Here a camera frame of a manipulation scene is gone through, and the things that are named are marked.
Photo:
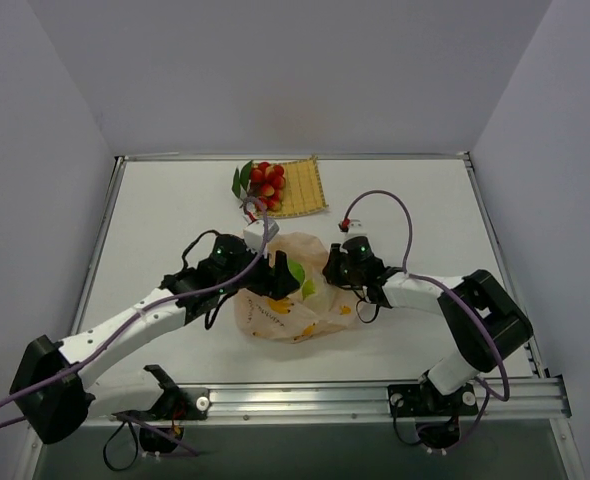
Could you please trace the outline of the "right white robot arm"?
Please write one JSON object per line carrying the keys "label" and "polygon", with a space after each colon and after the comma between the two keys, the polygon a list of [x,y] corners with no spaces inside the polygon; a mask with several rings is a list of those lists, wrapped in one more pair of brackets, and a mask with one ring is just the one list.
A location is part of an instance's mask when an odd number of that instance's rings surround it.
{"label": "right white robot arm", "polygon": [[488,271],[463,277],[429,277],[387,266],[368,238],[352,236],[330,247],[323,268],[328,284],[355,291],[376,309],[414,309],[445,319],[456,351],[425,374],[419,400],[430,412],[444,411],[455,392],[481,373],[498,369],[533,336],[530,320]]}

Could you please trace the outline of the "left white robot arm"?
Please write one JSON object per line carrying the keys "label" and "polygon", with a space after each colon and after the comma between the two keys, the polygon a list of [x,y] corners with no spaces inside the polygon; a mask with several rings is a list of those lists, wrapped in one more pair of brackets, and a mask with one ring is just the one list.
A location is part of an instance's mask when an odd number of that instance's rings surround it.
{"label": "left white robot arm", "polygon": [[30,342],[11,383],[12,400],[43,443],[57,443],[89,417],[98,401],[92,385],[122,359],[215,312],[221,300],[243,289],[281,300],[299,286],[284,251],[269,254],[240,237],[219,234],[206,258],[165,275],[123,312],[57,342],[46,335]]}

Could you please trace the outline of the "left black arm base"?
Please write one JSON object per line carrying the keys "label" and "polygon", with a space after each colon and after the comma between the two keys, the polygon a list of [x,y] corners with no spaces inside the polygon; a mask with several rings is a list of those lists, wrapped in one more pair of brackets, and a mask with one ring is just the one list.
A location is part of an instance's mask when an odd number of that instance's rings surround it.
{"label": "left black arm base", "polygon": [[209,390],[202,387],[182,389],[159,365],[149,364],[144,371],[155,380],[160,395],[145,410],[125,410],[113,417],[121,422],[117,431],[128,428],[135,453],[157,458],[201,456],[184,440],[183,421],[206,420],[210,408]]}

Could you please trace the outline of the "fake strawberry bunch with leaves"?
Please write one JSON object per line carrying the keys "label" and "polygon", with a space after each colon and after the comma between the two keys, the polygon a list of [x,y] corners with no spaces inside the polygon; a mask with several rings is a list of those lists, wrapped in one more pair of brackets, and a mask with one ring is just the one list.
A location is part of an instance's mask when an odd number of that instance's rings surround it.
{"label": "fake strawberry bunch with leaves", "polygon": [[277,212],[282,207],[286,183],[283,165],[249,161],[235,170],[231,191],[239,200],[250,195],[258,198],[269,211]]}

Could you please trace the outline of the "translucent banana print plastic bag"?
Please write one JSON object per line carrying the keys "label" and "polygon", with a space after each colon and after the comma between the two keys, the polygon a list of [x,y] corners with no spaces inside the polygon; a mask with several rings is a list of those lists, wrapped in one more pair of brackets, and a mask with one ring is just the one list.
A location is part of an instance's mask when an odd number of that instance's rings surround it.
{"label": "translucent banana print plastic bag", "polygon": [[234,315],[237,327],[244,334],[283,343],[300,343],[357,323],[357,298],[349,291],[328,284],[322,275],[329,251],[318,237],[300,232],[277,235],[269,243],[268,251],[274,255],[277,250],[285,252],[288,260],[304,267],[306,280],[315,282],[317,292],[303,301],[303,284],[281,300],[248,290],[240,291],[233,298]]}

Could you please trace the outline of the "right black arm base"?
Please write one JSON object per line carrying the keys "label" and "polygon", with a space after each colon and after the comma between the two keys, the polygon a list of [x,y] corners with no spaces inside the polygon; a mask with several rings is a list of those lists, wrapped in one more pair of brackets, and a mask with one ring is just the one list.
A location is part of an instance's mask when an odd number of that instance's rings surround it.
{"label": "right black arm base", "polygon": [[422,447],[429,455],[446,456],[479,425],[488,400],[481,406],[471,383],[443,395],[428,379],[387,386],[389,412],[397,440]]}

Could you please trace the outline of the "green fake pear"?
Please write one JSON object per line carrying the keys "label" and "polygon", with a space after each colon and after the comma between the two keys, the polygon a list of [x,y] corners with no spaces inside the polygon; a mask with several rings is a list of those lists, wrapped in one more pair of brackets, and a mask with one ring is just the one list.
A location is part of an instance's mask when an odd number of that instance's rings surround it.
{"label": "green fake pear", "polygon": [[302,285],[306,280],[306,272],[304,267],[294,260],[289,259],[287,261],[288,269],[290,274]]}

